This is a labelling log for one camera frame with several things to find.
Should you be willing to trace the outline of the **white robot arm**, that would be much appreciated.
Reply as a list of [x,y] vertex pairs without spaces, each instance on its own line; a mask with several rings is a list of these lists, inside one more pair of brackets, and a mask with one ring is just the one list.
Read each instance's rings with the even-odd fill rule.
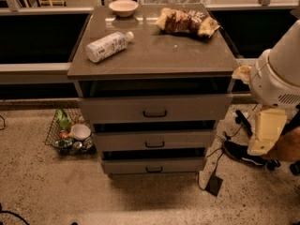
[[247,152],[266,155],[278,141],[286,125],[286,110],[300,103],[300,19],[272,49],[265,50],[253,66],[240,66],[232,74],[249,86],[252,98],[262,105],[255,115],[255,131]]

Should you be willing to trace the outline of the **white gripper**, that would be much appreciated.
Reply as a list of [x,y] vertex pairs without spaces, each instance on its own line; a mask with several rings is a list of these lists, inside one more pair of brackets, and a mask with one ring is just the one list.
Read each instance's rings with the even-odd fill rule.
[[[249,84],[251,66],[240,66],[232,78]],[[278,108],[263,107],[255,115],[255,131],[249,141],[247,152],[252,156],[266,155],[277,142],[287,121],[286,112]]]

